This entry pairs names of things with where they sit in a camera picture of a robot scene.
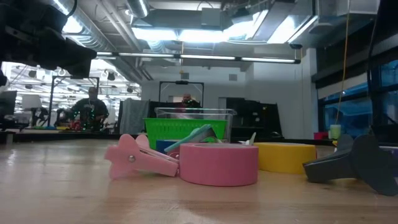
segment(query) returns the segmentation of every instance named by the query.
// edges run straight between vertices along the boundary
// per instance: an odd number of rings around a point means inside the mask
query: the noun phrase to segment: pink plastic clamp
[[[135,140],[129,134],[123,134],[119,145],[110,146],[106,151],[105,159],[112,162],[109,170],[112,179],[129,176],[137,170],[175,177],[178,169],[178,160],[152,150],[143,134]]]

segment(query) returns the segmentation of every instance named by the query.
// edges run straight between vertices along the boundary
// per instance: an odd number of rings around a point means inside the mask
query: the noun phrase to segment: man
[[[183,108],[200,108],[200,103],[192,99],[191,94],[186,93],[182,96]]]
[[[108,117],[108,109],[104,102],[98,99],[95,87],[88,89],[88,98],[79,100],[72,108],[74,116],[80,113],[80,125],[83,129],[99,131],[103,121]]]

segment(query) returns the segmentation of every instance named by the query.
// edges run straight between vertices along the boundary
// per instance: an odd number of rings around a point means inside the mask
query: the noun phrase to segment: vent
[[[229,74],[229,80],[230,81],[237,81],[238,80],[238,75],[237,74]]]
[[[182,80],[183,79],[188,80],[189,79],[189,73],[188,72],[181,73],[181,79]]]

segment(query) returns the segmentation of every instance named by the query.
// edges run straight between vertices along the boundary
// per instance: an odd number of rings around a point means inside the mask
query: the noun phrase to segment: green plastic basket
[[[156,148],[156,140],[183,139],[195,128],[210,124],[218,139],[224,138],[226,120],[145,118],[149,146]]]

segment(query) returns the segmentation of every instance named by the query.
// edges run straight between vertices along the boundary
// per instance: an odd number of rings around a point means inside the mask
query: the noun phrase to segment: wooden table
[[[0,223],[398,223],[398,197],[358,180],[311,184],[260,171],[245,187],[154,174],[110,181],[103,154],[113,143],[0,146]]]

